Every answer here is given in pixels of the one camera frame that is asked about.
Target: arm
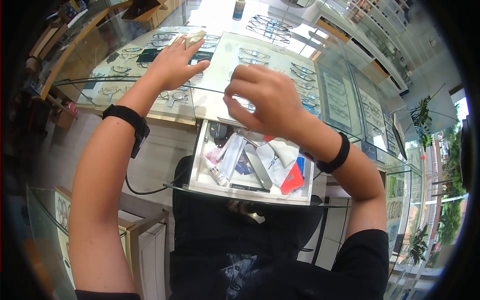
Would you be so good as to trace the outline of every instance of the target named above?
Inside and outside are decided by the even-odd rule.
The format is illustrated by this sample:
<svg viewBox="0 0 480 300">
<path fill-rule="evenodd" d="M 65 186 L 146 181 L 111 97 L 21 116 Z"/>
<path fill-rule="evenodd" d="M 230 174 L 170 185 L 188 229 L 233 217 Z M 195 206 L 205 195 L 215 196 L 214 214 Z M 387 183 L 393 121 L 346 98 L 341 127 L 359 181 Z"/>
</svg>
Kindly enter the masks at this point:
<svg viewBox="0 0 480 300">
<path fill-rule="evenodd" d="M 232 95 L 250 100 L 247 112 Z M 342 143 L 340 135 L 310 114 L 302 105 L 291 79 L 267 68 L 238 66 L 225 89 L 229 114 L 255 132 L 295 142 L 316 159 L 332 161 Z M 345 238 L 366 229 L 386 231 L 385 190 L 375 165 L 351 146 L 345 163 L 332 174 L 353 199 Z"/>
<path fill-rule="evenodd" d="M 174 90 L 205 70 L 208 61 L 187 66 L 204 40 L 186 50 L 183 39 L 161 51 L 117 105 L 145 117 L 160 92 Z M 109 116 L 97 127 L 80 158 L 69 217 L 70 262 L 79 290 L 135 292 L 118 230 L 119 198 L 134 133 L 129 123 Z"/>
</svg>

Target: black wrist strap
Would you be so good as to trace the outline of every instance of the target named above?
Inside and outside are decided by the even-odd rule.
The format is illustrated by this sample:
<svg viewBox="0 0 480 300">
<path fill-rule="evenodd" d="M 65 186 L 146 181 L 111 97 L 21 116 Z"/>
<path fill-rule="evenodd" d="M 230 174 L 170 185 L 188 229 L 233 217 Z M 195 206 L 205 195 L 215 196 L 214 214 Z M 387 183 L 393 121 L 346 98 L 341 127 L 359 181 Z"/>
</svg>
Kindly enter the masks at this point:
<svg viewBox="0 0 480 300">
<path fill-rule="evenodd" d="M 113 104 L 110 105 L 110 107 L 103 112 L 102 120 L 108 116 L 114 116 L 120 119 L 124 119 L 125 121 L 130 123 L 133 128 L 135 128 L 135 133 L 141 132 L 143 129 L 144 122 L 142 120 L 142 117 L 140 117 L 140 115 L 137 114 L 136 111 L 126 106 L 114 106 Z"/>
<path fill-rule="evenodd" d="M 108 116 L 123 119 L 135 128 L 135 144 L 133 145 L 132 155 L 130 156 L 131 158 L 135 158 L 150 133 L 150 128 L 148 128 L 145 118 L 142 118 L 136 111 L 128 107 L 113 104 L 103 112 L 102 119 Z"/>
<path fill-rule="evenodd" d="M 348 141 L 347 136 L 341 132 L 339 132 L 339 134 L 342 137 L 342 145 L 340 146 L 340 151 L 336 157 L 329 163 L 321 160 L 317 161 L 317 168 L 324 173 L 332 173 L 341 167 L 347 159 L 348 153 L 350 152 L 350 142 Z"/>
</svg>

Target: open drawer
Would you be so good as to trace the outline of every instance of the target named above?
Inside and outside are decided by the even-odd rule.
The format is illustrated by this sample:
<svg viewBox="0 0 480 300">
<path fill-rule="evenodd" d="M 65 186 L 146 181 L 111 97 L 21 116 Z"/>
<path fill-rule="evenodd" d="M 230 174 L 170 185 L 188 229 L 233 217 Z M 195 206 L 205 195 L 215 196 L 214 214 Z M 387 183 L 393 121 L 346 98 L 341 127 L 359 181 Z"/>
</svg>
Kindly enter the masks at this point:
<svg viewBox="0 0 480 300">
<path fill-rule="evenodd" d="M 260 201 L 278 204 L 298 204 L 309 205 L 310 196 L 312 195 L 312 180 L 314 164 L 312 161 L 305 159 L 303 166 L 303 176 L 305 184 L 298 191 L 293 194 L 283 195 L 280 188 L 273 185 L 270 193 L 245 191 L 236 188 L 219 186 L 207 173 L 207 167 L 202 161 L 202 156 L 205 152 L 215 146 L 213 137 L 208 132 L 208 121 L 203 120 L 201 125 L 197 144 L 194 150 L 194 159 L 192 173 L 190 175 L 188 190 L 224 196 L 228 198 L 243 199 L 248 201 Z M 261 185 L 255 174 L 241 175 L 234 171 L 234 175 L 230 183 L 246 185 L 250 187 L 261 188 Z"/>
</svg>

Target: black t-shirt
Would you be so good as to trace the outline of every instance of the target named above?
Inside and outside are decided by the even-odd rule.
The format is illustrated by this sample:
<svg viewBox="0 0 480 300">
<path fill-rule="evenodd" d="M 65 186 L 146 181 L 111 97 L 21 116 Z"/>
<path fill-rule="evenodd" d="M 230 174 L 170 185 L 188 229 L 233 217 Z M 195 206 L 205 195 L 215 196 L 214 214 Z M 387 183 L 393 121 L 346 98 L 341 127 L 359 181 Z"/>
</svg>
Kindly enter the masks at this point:
<svg viewBox="0 0 480 300">
<path fill-rule="evenodd" d="M 199 256 L 182 265 L 194 275 L 176 280 L 170 300 L 383 299 L 388 237 L 377 229 L 355 233 L 338 252 L 331 271 L 298 261 L 272 261 L 262 254 Z M 136 294 L 76 293 L 79 300 L 140 299 Z"/>
</svg>

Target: black pen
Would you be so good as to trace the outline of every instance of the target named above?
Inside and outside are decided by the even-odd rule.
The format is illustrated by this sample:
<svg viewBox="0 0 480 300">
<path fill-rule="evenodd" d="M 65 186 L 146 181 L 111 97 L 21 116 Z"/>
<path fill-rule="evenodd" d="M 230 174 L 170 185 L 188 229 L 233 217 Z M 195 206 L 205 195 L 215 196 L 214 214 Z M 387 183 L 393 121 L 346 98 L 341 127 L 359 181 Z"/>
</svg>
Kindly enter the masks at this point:
<svg viewBox="0 0 480 300">
<path fill-rule="evenodd" d="M 270 190 L 267 190 L 267 189 L 255 188 L 255 187 L 253 187 L 253 186 L 246 186 L 246 185 L 235 184 L 235 183 L 231 183 L 231 184 L 230 184 L 230 187 L 231 187 L 231 188 L 234 188 L 234 189 L 244 190 L 244 191 L 270 192 Z"/>
</svg>

